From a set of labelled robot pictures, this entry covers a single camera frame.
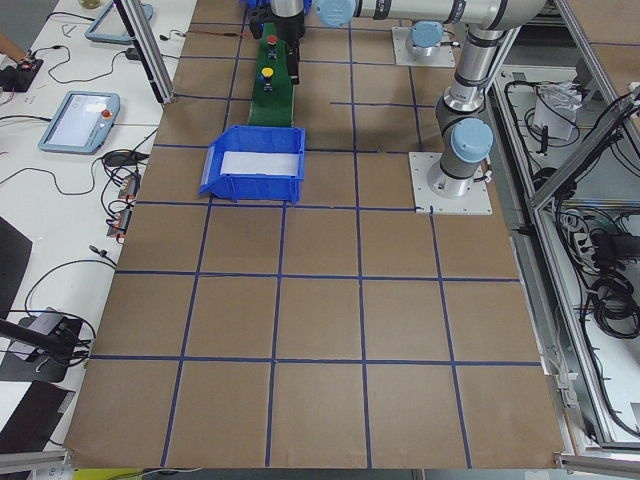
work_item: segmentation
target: yellow knob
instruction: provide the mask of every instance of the yellow knob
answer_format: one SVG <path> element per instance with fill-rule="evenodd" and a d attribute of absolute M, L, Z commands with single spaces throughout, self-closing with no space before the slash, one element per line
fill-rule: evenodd
<path fill-rule="evenodd" d="M 273 68 L 271 67 L 264 67 L 261 71 L 262 76 L 266 79 L 269 79 L 271 77 L 273 77 Z"/>

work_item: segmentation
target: green board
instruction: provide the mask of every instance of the green board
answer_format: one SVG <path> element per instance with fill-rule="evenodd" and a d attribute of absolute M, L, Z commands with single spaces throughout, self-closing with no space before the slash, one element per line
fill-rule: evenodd
<path fill-rule="evenodd" d="M 290 127 L 293 121 L 293 85 L 287 72 L 284 42 L 278 41 L 276 46 L 277 58 L 269 59 L 267 37 L 275 35 L 276 29 L 272 23 L 264 26 L 258 62 L 253 84 L 253 97 L 249 110 L 248 125 L 260 127 Z M 273 91 L 264 91 L 262 69 L 271 67 L 275 72 L 271 80 Z"/>

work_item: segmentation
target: blue joint cap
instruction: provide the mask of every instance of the blue joint cap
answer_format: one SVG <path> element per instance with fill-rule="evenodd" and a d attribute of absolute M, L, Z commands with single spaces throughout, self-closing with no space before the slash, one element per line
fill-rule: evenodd
<path fill-rule="evenodd" d="M 493 146 L 493 132 L 482 120 L 465 118 L 451 134 L 451 148 L 466 163 L 480 163 Z"/>
<path fill-rule="evenodd" d="M 435 47 L 442 41 L 444 26 L 439 22 L 418 22 L 411 28 L 411 39 L 416 47 Z"/>
<path fill-rule="evenodd" d="M 356 12 L 356 0 L 316 0 L 318 18 L 328 27 L 349 23 Z"/>

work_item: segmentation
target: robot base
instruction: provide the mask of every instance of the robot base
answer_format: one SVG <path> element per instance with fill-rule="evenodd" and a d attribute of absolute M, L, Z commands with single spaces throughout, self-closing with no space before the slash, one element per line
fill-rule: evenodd
<path fill-rule="evenodd" d="M 427 182 L 427 174 L 431 166 L 440 161 L 441 155 L 434 152 L 409 153 L 416 212 L 433 212 L 436 215 L 491 215 L 493 210 L 487 185 L 484 182 L 474 183 L 471 191 L 457 200 L 448 200 L 431 190 Z M 480 167 L 476 176 L 482 176 Z"/>
<path fill-rule="evenodd" d="M 407 50 L 406 42 L 411 27 L 393 27 L 393 49 L 396 53 L 396 65 L 416 67 L 453 68 L 456 66 L 453 50 L 448 46 L 438 47 L 433 55 L 416 57 Z M 449 36 L 442 36 L 443 42 L 448 42 Z"/>

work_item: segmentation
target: tablet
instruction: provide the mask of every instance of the tablet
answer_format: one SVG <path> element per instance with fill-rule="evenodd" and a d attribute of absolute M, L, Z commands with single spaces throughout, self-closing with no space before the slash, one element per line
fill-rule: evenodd
<path fill-rule="evenodd" d="M 120 111 L 115 93 L 69 92 L 38 148 L 45 152 L 91 154 L 98 150 Z"/>
<path fill-rule="evenodd" d="M 147 20 L 150 20 L 153 16 L 153 6 L 143 3 L 142 9 Z M 109 2 L 102 10 L 98 18 L 93 21 L 84 33 L 84 36 L 93 42 L 118 43 L 120 45 L 129 45 L 131 43 L 131 37 L 129 37 L 113 1 Z"/>

